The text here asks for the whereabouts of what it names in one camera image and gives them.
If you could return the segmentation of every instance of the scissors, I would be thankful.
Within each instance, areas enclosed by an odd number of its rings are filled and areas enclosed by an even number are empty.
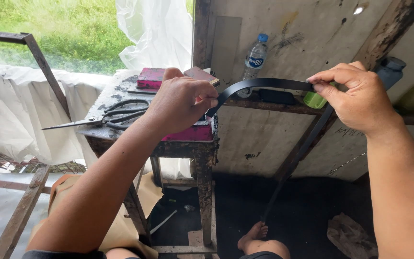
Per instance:
[[[130,103],[142,103],[142,104],[145,104],[145,107],[124,108],[124,109],[115,110],[118,107],[121,107],[126,104],[130,104]],[[150,102],[144,99],[124,100],[124,101],[115,103],[111,107],[104,110],[103,115],[89,117],[84,120],[70,122],[70,123],[61,124],[57,126],[52,126],[52,127],[44,128],[42,130],[59,129],[59,128],[65,128],[65,127],[71,127],[71,126],[79,126],[79,125],[97,125],[97,124],[105,124],[105,126],[107,126],[108,128],[114,129],[114,130],[126,130],[129,127],[128,125],[118,125],[116,123],[124,122],[130,119],[136,118],[136,117],[140,117],[146,112],[149,105],[150,105]],[[120,117],[110,118],[111,116],[118,115],[118,114],[124,114],[124,115]]]

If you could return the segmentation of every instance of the wire mesh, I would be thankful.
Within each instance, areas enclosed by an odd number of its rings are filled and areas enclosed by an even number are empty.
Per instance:
[[[0,152],[0,172],[7,173],[35,173],[36,169],[45,167],[44,163],[33,157],[28,161],[16,162],[9,156]],[[85,172],[86,167],[75,161],[70,161],[60,165],[51,165],[49,172],[51,173],[73,173]]]

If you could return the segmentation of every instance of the scissor blade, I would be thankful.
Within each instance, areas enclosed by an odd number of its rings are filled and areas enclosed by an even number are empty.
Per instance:
[[[103,117],[100,116],[100,117],[95,117],[94,120],[85,119],[85,120],[65,123],[65,124],[61,124],[61,125],[57,125],[57,126],[47,127],[47,128],[42,129],[42,130],[59,129],[59,128],[66,128],[66,127],[72,127],[72,126],[79,126],[79,125],[95,125],[95,124],[101,123],[102,118]]]

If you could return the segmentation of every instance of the pink wooden block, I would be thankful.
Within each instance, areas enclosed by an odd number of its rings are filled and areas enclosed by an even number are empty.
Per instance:
[[[213,140],[212,126],[192,126],[182,132],[169,134],[163,141],[211,141]]]
[[[162,84],[165,68],[143,68],[137,78],[138,89],[159,89]]]

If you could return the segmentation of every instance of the water bottle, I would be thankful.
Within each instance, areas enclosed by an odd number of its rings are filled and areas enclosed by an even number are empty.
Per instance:
[[[268,41],[268,36],[264,33],[258,35],[258,40],[252,45],[245,57],[244,74],[242,81],[248,79],[254,79],[257,77],[258,72],[263,67],[263,63],[266,60],[268,53],[268,46],[265,42]],[[253,88],[242,89],[237,92],[237,95],[242,98],[247,98],[252,94]]]
[[[407,64],[398,58],[387,57],[374,72],[383,81],[383,86],[387,91],[403,77],[402,69],[406,66]]]

